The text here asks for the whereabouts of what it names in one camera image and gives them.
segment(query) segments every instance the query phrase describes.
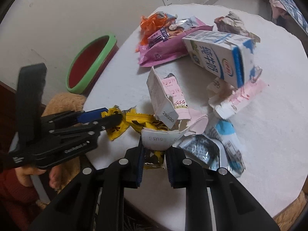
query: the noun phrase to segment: floor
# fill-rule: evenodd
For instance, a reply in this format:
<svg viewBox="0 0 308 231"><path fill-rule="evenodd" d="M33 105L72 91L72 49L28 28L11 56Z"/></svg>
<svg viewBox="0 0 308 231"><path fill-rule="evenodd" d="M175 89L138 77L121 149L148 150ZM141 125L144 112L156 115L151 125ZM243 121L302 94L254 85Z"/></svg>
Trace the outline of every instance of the floor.
<svg viewBox="0 0 308 231"><path fill-rule="evenodd" d="M271 6L263 0L218 0L213 5L220 5L259 15L268 21L271 19Z"/></svg>

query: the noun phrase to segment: person's hand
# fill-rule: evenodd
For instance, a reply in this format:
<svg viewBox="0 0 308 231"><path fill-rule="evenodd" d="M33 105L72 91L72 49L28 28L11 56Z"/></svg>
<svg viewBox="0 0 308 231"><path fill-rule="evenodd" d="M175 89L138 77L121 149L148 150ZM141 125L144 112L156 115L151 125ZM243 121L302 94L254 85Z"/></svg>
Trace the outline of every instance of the person's hand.
<svg viewBox="0 0 308 231"><path fill-rule="evenodd" d="M49 186L58 189L61 185L62 165L53 167L49 172Z"/></svg>
<svg viewBox="0 0 308 231"><path fill-rule="evenodd" d="M32 167L30 165L15 168L15 173L18 181L20 182L21 185L25 187L33 186L30 175L41 175L45 172L46 170Z"/></svg>
<svg viewBox="0 0 308 231"><path fill-rule="evenodd" d="M21 185L32 187L33 183L30 175L41 175L46 172L30 165L15 168L16 176ZM53 189L58 189L61 185L62 165L53 167L49 172L49 186Z"/></svg>

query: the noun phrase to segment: purple snack package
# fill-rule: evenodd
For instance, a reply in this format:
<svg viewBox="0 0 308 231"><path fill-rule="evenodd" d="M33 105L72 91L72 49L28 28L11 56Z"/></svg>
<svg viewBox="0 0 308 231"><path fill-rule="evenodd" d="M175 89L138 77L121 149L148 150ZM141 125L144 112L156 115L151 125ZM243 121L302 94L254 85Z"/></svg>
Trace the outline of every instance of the purple snack package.
<svg viewBox="0 0 308 231"><path fill-rule="evenodd" d="M155 42L155 44L150 43L145 46L140 45L139 46L140 60L138 64L140 64L141 67L152 67L188 55L188 51L185 48L184 43L182 42L182 38L197 30L207 30L207 31L213 30L213 26L206 25L198 18L196 18L196 20L199 25L198 27L192 28L187 31L183 31L179 35L174 35L171 38L170 37L167 38L168 40L165 41L161 39L159 42Z"/></svg>

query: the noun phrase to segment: printed number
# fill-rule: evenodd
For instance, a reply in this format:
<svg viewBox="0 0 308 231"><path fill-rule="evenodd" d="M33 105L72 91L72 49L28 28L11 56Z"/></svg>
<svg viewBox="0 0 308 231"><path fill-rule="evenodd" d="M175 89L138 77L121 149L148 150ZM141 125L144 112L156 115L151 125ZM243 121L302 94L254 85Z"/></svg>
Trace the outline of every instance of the printed number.
<svg viewBox="0 0 308 231"><path fill-rule="evenodd" d="M169 121L174 122L174 120L173 120L169 115L167 115L167 113L166 113L165 111L163 112L163 115L166 116L166 118L167 118Z"/></svg>
<svg viewBox="0 0 308 231"><path fill-rule="evenodd" d="M161 58L161 56L159 54L155 54L156 60Z"/></svg>
<svg viewBox="0 0 308 231"><path fill-rule="evenodd" d="M219 82L214 82L214 86L215 86L216 88L220 88Z"/></svg>

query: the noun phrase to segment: yellow candy wrapper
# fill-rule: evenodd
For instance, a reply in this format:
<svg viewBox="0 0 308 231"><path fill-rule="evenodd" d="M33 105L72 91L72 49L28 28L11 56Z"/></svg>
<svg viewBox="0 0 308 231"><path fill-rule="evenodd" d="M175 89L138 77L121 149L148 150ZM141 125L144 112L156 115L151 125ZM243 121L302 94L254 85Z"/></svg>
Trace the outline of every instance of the yellow candy wrapper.
<svg viewBox="0 0 308 231"><path fill-rule="evenodd" d="M126 122L140 135L144 127L155 130L168 130L168 127L163 122L156 120L153 115L138 114L134 111L126 113Z"/></svg>
<svg viewBox="0 0 308 231"><path fill-rule="evenodd" d="M123 134L129 127L129 123L125 121L125 118L126 118L126 114L128 112L136 112L136 109L135 108L130 108L128 110L123 110L121 111L119 109L119 107L117 105L115 105L113 108L110 108L108 110L108 112L102 112L101 115L102 115L102 118L106 117L106 116L110 116L112 114L122 114L123 115L123 120L122 122L118 125L118 126L115 126L115 127L112 127L110 129L107 129L107 135L109 137L109 140L114 140L115 138L118 138L121 134Z"/></svg>
<svg viewBox="0 0 308 231"><path fill-rule="evenodd" d="M144 169L161 168L164 164L165 151L153 151L146 149L144 159Z"/></svg>
<svg viewBox="0 0 308 231"><path fill-rule="evenodd" d="M168 127L161 121L156 120L153 115L148 114L138 114L135 111L130 111L126 113L126 122L131 125L131 127L141 135L141 130L146 128L151 128L155 130L167 131ZM164 163L165 151L153 151L146 149L144 169L161 168Z"/></svg>

